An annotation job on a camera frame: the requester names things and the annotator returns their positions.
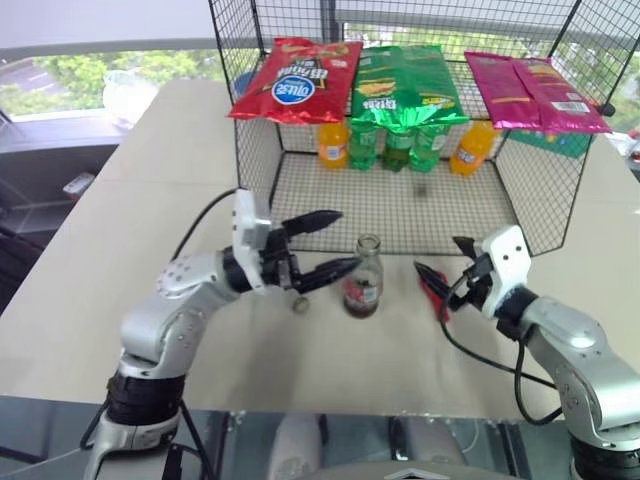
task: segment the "metal wire grid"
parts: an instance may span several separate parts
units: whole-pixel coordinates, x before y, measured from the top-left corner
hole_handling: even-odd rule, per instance
[[[603,103],[640,36],[640,6],[628,0],[489,0],[482,8],[472,0],[211,1],[232,99],[238,96],[237,77],[258,68],[273,38],[301,35],[366,45],[441,44],[463,108],[475,118],[486,117],[486,110],[462,63],[464,50],[513,56],[555,52],[556,68]],[[344,211],[346,218],[330,230],[298,239],[295,246],[304,250],[350,251],[358,234],[374,231],[387,253],[457,253],[452,235],[481,237],[517,220],[531,252],[544,253],[562,246],[584,166],[584,156],[536,149],[509,139],[507,132],[503,148],[494,146],[499,174],[493,164],[469,179],[450,175],[446,164],[428,175],[379,167],[336,174],[319,167],[312,155],[296,154],[315,152],[311,127],[276,130],[251,121],[236,128],[239,183],[261,196],[269,192],[277,219],[317,208]],[[451,153],[465,128],[452,129],[443,155]],[[288,153],[280,157],[281,151]]]
[[[296,237],[298,250],[351,252],[360,234],[372,232],[384,253],[455,255],[452,236],[480,237],[516,221],[491,162],[466,178],[452,175],[447,162],[428,175],[379,165],[368,172],[330,171],[314,155],[287,154],[279,182],[286,188],[273,198],[278,220],[319,208],[344,214],[330,228]]]

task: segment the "green snack bag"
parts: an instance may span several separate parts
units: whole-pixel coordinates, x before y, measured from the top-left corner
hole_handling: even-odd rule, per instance
[[[382,153],[382,166],[393,172],[399,172],[409,163],[409,152],[413,145],[413,132],[395,133],[387,131]]]
[[[411,149],[411,170],[429,172],[440,161],[440,150],[447,141],[449,125],[423,125],[416,129]]]
[[[464,123],[458,92],[439,46],[362,50],[352,122],[402,133],[427,123]]]
[[[358,170],[369,170],[376,163],[378,127],[373,124],[354,125],[349,122],[349,164]]]

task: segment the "window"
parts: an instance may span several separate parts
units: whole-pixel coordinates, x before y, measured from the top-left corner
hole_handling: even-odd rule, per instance
[[[13,121],[104,115],[131,126],[165,83],[223,81],[216,50],[151,50],[0,60],[0,110]]]

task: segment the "table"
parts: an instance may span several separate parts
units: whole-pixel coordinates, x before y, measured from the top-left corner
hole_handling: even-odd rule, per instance
[[[0,318],[0,391],[102,402],[120,352],[123,315],[146,295],[200,209],[236,185],[226,88],[178,81],[158,95],[69,215]],[[634,294],[640,285],[640,190],[604,138],[594,143],[565,247],[534,259],[530,286],[597,318],[640,370]],[[231,201],[200,225],[187,252],[230,243]],[[331,255],[300,254],[303,267]],[[433,414],[518,418],[512,378],[466,358],[442,337],[418,290],[413,257],[385,256],[378,313],[355,320],[339,291],[311,294],[304,316],[280,291],[245,295],[211,320],[185,398],[202,409]],[[466,261],[419,258],[451,278]],[[516,345],[468,308],[461,342],[515,363]],[[544,375],[532,360],[532,373]],[[530,385],[533,415],[557,394]]]

